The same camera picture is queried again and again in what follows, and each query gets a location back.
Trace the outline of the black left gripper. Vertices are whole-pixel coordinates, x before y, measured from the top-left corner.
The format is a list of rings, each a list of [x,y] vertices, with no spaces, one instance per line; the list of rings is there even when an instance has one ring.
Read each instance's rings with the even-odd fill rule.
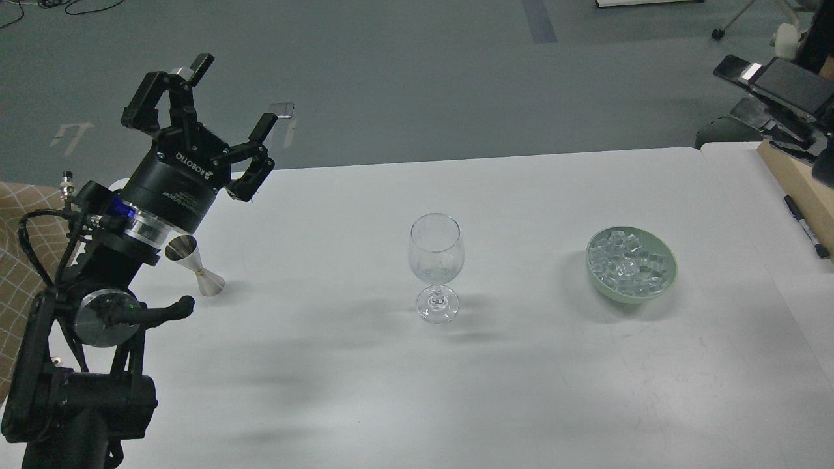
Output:
[[[124,127],[155,139],[123,187],[122,201],[187,234],[197,231],[218,190],[250,202],[275,167],[265,145],[279,120],[274,113],[263,113],[248,141],[231,147],[199,124],[193,92],[214,60],[212,54],[200,53],[186,68],[148,72],[121,116]],[[169,95],[169,128],[158,122],[164,93]],[[231,166],[244,161],[248,168],[232,179]]]

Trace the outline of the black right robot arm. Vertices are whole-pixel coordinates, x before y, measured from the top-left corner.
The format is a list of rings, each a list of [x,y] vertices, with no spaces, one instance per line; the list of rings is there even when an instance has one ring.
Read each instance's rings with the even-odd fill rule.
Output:
[[[819,183],[833,186],[831,81],[780,57],[760,64],[727,55],[713,74],[747,93],[733,117],[807,164]]]

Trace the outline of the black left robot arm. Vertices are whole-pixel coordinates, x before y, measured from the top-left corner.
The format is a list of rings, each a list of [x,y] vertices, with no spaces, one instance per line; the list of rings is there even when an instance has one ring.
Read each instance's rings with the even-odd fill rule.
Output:
[[[221,190],[250,201],[274,169],[262,115],[245,142],[229,145],[197,118],[194,88],[214,58],[148,72],[123,110],[126,128],[152,145],[122,189],[63,173],[57,201],[4,214],[10,259],[29,263],[41,289],[24,316],[4,403],[2,434],[24,444],[23,468],[116,468],[123,440],[145,436],[158,406],[143,371],[148,330],[189,317],[191,296],[150,307],[129,286],[159,255],[187,259]]]

